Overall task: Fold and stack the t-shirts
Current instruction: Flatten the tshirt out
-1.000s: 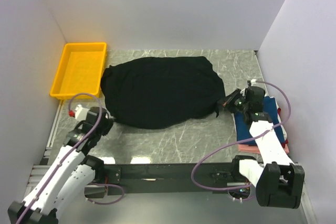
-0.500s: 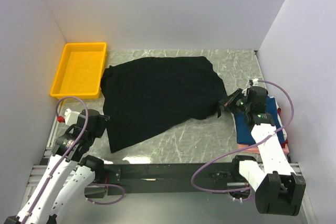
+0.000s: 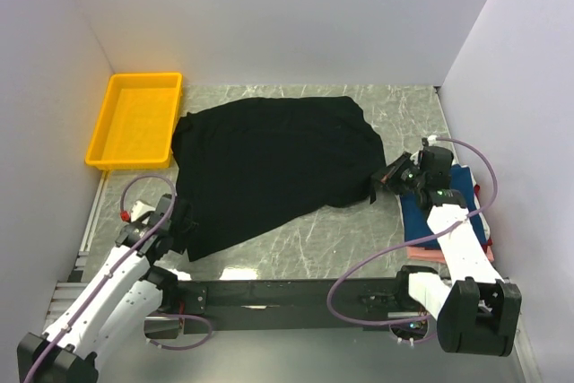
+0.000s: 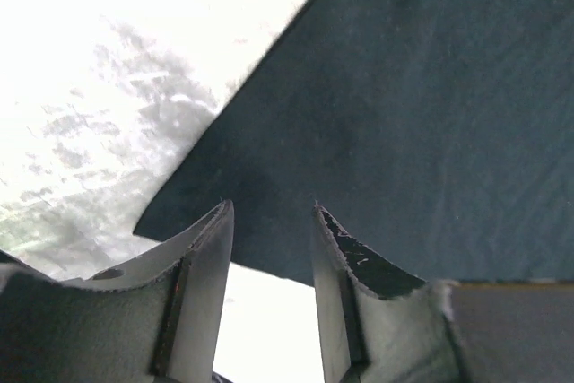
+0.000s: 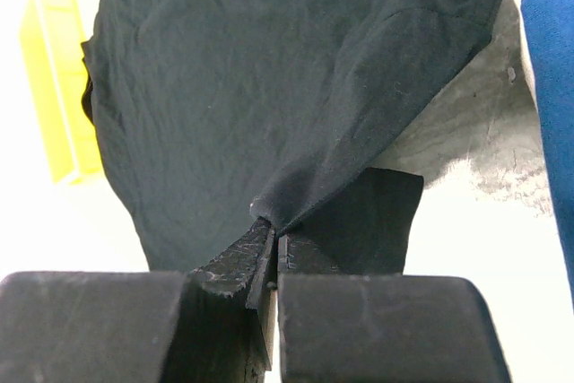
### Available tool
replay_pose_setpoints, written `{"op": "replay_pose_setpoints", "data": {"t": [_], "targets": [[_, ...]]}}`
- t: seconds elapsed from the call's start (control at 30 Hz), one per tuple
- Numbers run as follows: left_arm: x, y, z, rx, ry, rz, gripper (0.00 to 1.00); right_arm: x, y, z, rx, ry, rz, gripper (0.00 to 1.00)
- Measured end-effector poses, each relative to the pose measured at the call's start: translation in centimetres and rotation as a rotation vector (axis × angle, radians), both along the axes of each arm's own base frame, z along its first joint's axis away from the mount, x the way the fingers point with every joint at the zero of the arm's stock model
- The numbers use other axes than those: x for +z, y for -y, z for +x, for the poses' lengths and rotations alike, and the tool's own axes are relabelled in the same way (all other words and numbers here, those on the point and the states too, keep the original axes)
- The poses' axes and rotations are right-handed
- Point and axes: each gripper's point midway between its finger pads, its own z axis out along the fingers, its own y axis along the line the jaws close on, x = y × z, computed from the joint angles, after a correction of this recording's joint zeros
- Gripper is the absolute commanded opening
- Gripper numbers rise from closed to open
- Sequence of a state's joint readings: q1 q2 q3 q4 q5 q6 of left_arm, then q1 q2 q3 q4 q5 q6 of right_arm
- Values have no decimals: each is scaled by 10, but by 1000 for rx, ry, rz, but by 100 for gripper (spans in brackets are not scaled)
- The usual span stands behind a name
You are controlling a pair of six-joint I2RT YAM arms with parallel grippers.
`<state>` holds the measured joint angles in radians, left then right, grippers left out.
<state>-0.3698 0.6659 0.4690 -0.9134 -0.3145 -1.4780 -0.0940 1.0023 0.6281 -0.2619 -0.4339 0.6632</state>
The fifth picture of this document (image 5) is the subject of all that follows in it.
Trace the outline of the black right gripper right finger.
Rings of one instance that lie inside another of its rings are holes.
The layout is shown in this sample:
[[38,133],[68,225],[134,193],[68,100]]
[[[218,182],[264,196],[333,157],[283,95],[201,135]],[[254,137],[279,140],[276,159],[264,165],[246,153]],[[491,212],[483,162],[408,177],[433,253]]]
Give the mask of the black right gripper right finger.
[[341,274],[315,243],[278,243],[284,382],[509,382],[488,306],[460,277]]

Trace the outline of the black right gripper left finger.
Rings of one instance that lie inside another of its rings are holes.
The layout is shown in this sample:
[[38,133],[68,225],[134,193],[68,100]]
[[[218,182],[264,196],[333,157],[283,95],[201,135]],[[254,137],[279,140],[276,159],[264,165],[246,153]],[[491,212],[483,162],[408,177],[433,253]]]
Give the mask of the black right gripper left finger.
[[1,283],[4,382],[261,382],[274,229],[188,273],[19,272]]

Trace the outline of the black t-shirt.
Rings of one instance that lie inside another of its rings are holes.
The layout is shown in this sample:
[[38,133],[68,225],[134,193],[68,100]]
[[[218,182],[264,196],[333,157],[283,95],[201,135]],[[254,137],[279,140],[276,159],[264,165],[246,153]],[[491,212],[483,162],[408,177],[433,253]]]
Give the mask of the black t-shirt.
[[501,0],[100,0],[82,105],[152,270],[262,218],[369,259],[422,180],[372,162],[491,40]]

